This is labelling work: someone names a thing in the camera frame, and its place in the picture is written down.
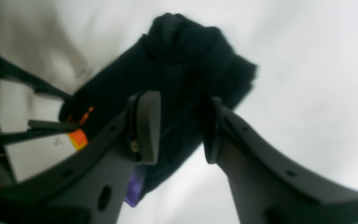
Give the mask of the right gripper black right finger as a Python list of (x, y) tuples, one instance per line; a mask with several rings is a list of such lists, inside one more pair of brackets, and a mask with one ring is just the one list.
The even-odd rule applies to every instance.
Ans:
[(218, 97), (203, 97), (204, 151), (226, 174), (242, 224), (358, 224), (358, 191), (306, 169)]

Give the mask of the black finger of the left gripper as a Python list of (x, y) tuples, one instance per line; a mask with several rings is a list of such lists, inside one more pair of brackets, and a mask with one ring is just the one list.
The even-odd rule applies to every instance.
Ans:
[(80, 126), (74, 123), (61, 123), (52, 121), (29, 120), (28, 129), (24, 132), (0, 132), (0, 146), (29, 141), (37, 138), (72, 133)]
[(16, 67), (9, 61), (0, 57), (0, 80), (16, 82), (31, 88), (36, 95), (62, 99), (63, 101), (73, 101), (74, 97), (68, 93), (56, 88), (47, 81)]

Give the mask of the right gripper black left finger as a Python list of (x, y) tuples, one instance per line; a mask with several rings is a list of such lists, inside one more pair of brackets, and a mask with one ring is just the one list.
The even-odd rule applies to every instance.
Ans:
[(158, 160), (161, 96), (131, 96), (81, 151), (40, 175), (0, 189), (3, 224), (115, 224), (137, 164)]

